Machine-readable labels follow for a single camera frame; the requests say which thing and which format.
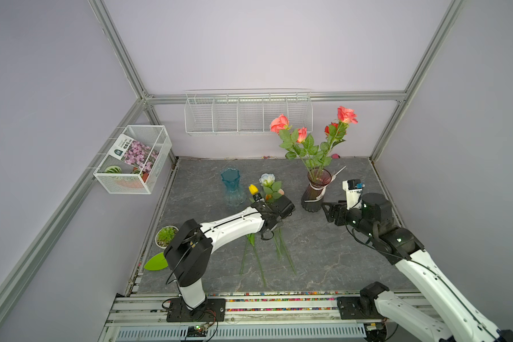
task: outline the white pot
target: white pot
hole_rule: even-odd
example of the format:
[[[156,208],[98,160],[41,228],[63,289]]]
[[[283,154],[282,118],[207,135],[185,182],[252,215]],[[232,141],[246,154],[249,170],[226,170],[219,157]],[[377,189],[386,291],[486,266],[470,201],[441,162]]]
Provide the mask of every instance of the white pot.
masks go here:
[[[161,229],[164,229],[164,228],[174,228],[174,229],[175,229],[175,231],[179,231],[179,229],[178,229],[177,227],[173,226],[173,225],[167,225],[167,226],[165,226],[165,227],[163,227],[163,228],[161,228]],[[163,249],[163,250],[164,250],[164,249],[166,249],[166,248],[167,248],[167,246],[162,247],[162,246],[160,246],[160,245],[158,245],[158,244],[157,244],[157,233],[156,233],[156,236],[154,236],[154,243],[156,243],[156,246],[158,246],[159,248],[161,248],[161,249]]]

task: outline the white flower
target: white flower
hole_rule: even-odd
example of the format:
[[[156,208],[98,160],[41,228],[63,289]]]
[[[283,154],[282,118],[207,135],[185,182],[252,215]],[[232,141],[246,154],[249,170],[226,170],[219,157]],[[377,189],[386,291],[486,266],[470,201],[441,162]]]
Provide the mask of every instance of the white flower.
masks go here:
[[[276,176],[274,176],[274,174],[263,174],[260,176],[259,182],[263,187],[271,187],[275,180]]]

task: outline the black mounting plate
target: black mounting plate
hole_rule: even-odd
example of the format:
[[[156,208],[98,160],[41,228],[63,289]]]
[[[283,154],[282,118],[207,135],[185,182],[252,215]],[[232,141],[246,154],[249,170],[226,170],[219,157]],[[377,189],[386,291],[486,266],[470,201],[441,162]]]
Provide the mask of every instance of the black mounting plate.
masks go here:
[[[359,305],[359,297],[338,297],[336,305],[340,311],[340,319],[383,319],[379,313],[363,314]]]
[[[195,310],[201,312],[192,316],[190,310],[183,303],[182,297],[170,300],[169,308],[171,311],[167,314],[167,322],[213,322],[215,317],[206,310],[211,309],[217,314],[217,322],[224,322],[224,313],[226,311],[226,299],[207,299],[203,307],[198,306]]]

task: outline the white wall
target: white wall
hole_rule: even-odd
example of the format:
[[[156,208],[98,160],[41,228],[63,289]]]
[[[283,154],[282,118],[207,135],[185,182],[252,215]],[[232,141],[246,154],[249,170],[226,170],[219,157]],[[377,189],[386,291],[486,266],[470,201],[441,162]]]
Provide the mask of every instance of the white wall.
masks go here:
[[[0,284],[134,100],[87,1],[0,1]]]
[[[466,4],[377,165],[438,266],[513,330],[513,0]]]
[[[151,93],[402,90],[450,0],[106,1]]]
[[[170,168],[166,161],[152,195],[110,195],[96,182],[0,329],[0,342],[97,341],[116,293],[125,292]]]
[[[338,106],[352,108],[359,123],[350,125],[345,142],[334,152],[340,156],[368,156],[395,108],[395,101],[315,102],[312,133],[316,144],[325,141],[325,126],[337,117]],[[167,127],[173,152],[179,156],[200,158],[248,158],[285,156],[279,147],[281,139],[274,133],[260,135],[190,136],[184,126],[184,105],[156,106],[156,112]]]

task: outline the blue glass vase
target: blue glass vase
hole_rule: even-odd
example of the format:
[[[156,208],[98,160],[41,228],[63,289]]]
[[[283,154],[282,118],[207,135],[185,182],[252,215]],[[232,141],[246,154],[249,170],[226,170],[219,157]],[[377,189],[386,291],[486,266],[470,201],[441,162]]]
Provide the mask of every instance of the blue glass vase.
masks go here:
[[[239,170],[235,168],[227,168],[220,174],[222,181],[226,186],[224,192],[224,200],[227,205],[237,207],[245,202],[245,193],[239,188]]]

